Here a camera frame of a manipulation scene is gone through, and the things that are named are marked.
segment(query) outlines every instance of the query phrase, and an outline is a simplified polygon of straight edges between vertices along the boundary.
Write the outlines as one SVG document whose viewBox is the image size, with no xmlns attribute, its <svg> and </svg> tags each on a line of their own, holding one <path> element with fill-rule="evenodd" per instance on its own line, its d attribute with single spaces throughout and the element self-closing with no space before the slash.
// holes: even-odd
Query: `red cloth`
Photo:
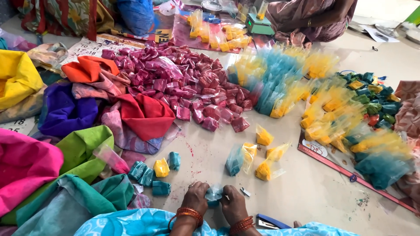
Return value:
<svg viewBox="0 0 420 236">
<path fill-rule="evenodd" d="M 162 101 L 142 94 L 135 98 L 130 94 L 117 97 L 121 101 L 121 119 L 143 140 L 163 137 L 175 114 Z"/>
<path fill-rule="evenodd" d="M 71 82 L 92 83 L 99 80 L 101 69 L 118 75 L 120 71 L 113 60 L 92 56 L 77 57 L 79 62 L 69 62 L 61 67 Z"/>
</svg>

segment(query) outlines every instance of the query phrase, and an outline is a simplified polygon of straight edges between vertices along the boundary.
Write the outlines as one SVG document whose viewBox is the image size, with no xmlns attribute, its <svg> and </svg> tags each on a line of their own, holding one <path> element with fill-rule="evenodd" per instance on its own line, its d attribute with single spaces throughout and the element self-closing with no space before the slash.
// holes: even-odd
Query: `calendar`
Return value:
<svg viewBox="0 0 420 236">
<path fill-rule="evenodd" d="M 125 47 L 131 49 L 144 48 L 144 44 L 129 39 L 122 39 L 109 34 L 99 34 L 96 36 L 96 42 L 83 37 L 78 43 L 68 50 L 68 56 L 60 64 L 64 65 L 69 62 L 77 61 L 78 56 L 94 56 L 101 57 L 103 49 L 111 49 L 115 51 L 117 56 L 120 55 L 118 49 Z"/>
<path fill-rule="evenodd" d="M 35 126 L 35 117 L 0 124 L 0 128 L 8 129 L 20 134 L 28 135 Z"/>
</svg>

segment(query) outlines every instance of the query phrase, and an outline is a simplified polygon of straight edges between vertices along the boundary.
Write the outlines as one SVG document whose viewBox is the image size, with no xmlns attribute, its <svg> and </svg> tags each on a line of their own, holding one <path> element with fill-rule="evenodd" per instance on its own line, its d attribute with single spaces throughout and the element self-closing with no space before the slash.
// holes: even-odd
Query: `blue stapler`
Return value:
<svg viewBox="0 0 420 236">
<path fill-rule="evenodd" d="M 270 229 L 285 229 L 285 228 L 291 228 L 287 224 L 284 224 L 278 220 L 274 220 L 271 217 L 268 217 L 263 214 L 257 214 L 257 225 L 261 227 L 266 227 Z"/>
</svg>

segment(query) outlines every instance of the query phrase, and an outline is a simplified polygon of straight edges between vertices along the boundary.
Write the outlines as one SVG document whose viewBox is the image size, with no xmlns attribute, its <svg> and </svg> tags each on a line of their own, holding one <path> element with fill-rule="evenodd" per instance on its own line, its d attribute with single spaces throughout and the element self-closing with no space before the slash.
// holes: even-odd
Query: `floor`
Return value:
<svg viewBox="0 0 420 236">
<path fill-rule="evenodd" d="M 24 33 L 15 17 L 1 26 L 2 29 L 19 34 L 36 42 L 32 33 Z M 46 35 L 45 43 L 61 41 L 71 47 L 79 39 Z M 416 80 L 420 46 L 402 39 L 400 43 L 376 43 L 369 37 L 347 30 L 344 35 L 329 43 L 315 44 L 314 48 L 329 50 L 340 58 L 338 70 L 354 70 L 360 73 L 375 72 L 377 76 L 388 76 L 386 85 L 396 88 L 400 80 Z M 213 58 L 219 58 L 227 66 L 234 54 L 205 51 Z M 246 112 L 251 126 L 242 133 L 235 133 L 231 127 L 223 127 L 210 133 L 194 122 L 183 124 L 183 135 L 178 136 L 163 152 L 148 157 L 146 163 L 152 166 L 155 160 L 167 157 L 171 151 L 179 152 L 182 159 L 179 172 L 171 172 L 164 179 L 172 184 L 169 197 L 152 199 L 154 208 L 175 212 L 180 207 L 189 184 L 206 181 L 210 185 L 230 184 L 237 189 L 244 187 L 252 193 L 247 199 L 250 215 L 262 213 L 290 226 L 294 220 L 305 224 L 317 221 L 360 235 L 369 236 L 413 236 L 420 231 L 420 219 L 407 209 L 383 198 L 328 166 L 298 151 L 301 115 L 304 103 L 280 119 L 269 118 L 255 111 Z M 269 147 L 292 141 L 292 148 L 281 159 L 286 173 L 269 182 L 243 172 L 230 177 L 224 164 L 234 143 L 254 142 L 255 126 L 262 125 L 275 139 Z M 254 169 L 264 160 L 265 150 L 258 151 Z M 362 206 L 359 199 L 367 199 Z M 221 210 L 209 210 L 205 220 L 212 227 L 219 228 L 227 223 L 221 217 Z"/>
</svg>

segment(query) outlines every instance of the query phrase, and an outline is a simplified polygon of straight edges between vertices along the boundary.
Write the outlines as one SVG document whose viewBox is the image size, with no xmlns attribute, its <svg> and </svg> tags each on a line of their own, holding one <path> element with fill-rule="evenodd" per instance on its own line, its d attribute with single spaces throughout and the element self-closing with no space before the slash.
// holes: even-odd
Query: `bracelet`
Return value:
<svg viewBox="0 0 420 236">
<path fill-rule="evenodd" d="M 168 223 L 168 229 L 169 229 L 169 231 L 171 231 L 171 229 L 169 228 L 169 226 L 171 225 L 172 220 L 175 219 L 178 216 L 181 216 L 181 215 L 189 215 L 189 216 L 192 216 L 197 221 L 197 224 L 195 225 L 195 228 L 198 228 L 198 227 L 200 227 L 200 226 L 203 225 L 203 217 L 201 216 L 200 213 L 198 213 L 196 210 L 194 210 L 192 208 L 189 208 L 189 207 L 180 207 L 176 211 L 176 214 L 174 215 L 174 217 L 172 217 L 171 220 Z"/>
<path fill-rule="evenodd" d="M 229 230 L 229 235 L 233 236 L 239 232 L 245 231 L 251 227 L 253 227 L 254 224 L 254 220 L 253 220 L 253 216 L 248 216 L 247 218 L 237 222 L 236 224 L 234 224 L 233 226 L 231 226 L 231 229 Z"/>
</svg>

